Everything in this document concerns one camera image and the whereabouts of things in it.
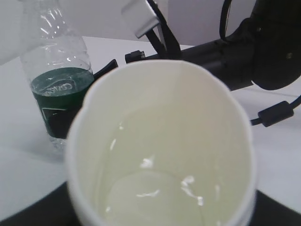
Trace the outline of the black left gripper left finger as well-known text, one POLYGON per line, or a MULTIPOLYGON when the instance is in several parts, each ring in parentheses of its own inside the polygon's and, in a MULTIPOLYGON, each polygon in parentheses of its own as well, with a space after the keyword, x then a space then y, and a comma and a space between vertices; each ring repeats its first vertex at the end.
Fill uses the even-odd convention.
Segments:
POLYGON ((0 221, 2 226, 76 226, 67 184, 63 183, 41 200, 0 221))

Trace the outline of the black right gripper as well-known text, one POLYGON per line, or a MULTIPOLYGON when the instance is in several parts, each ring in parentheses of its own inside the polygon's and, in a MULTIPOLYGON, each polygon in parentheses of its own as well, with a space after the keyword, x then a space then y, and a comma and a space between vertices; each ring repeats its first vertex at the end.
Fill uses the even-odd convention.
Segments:
MULTIPOLYGON (((144 51, 136 50, 134 52, 125 54, 125 62, 129 64, 143 60, 182 60, 184 62, 195 64, 195 62, 183 58, 184 51, 185 49, 180 49, 178 54, 170 54, 166 52, 163 55, 154 54, 151 56, 146 56, 144 51)), ((102 76, 104 76, 105 74, 109 73, 117 67, 118 63, 116 59, 111 60, 104 68, 102 68, 94 74, 94 81, 98 80, 99 78, 101 78, 102 76)))

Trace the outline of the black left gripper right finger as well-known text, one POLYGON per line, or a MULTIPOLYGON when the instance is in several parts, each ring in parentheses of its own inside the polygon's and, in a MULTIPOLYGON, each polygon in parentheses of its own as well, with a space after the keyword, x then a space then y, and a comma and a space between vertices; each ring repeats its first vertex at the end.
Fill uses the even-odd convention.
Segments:
POLYGON ((250 226, 300 226, 301 214, 256 191, 256 204, 250 226))

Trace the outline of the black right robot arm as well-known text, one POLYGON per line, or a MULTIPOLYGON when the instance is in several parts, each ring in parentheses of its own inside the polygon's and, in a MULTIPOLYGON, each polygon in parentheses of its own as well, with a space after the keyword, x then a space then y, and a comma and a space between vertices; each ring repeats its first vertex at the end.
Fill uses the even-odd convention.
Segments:
POLYGON ((183 60, 204 67, 231 90, 253 84, 265 90, 286 87, 301 75, 301 3, 258 0, 250 17, 226 35, 231 2, 224 1, 220 38, 181 49, 152 0, 132 0, 121 14, 137 38, 146 36, 156 51, 150 60, 183 60))

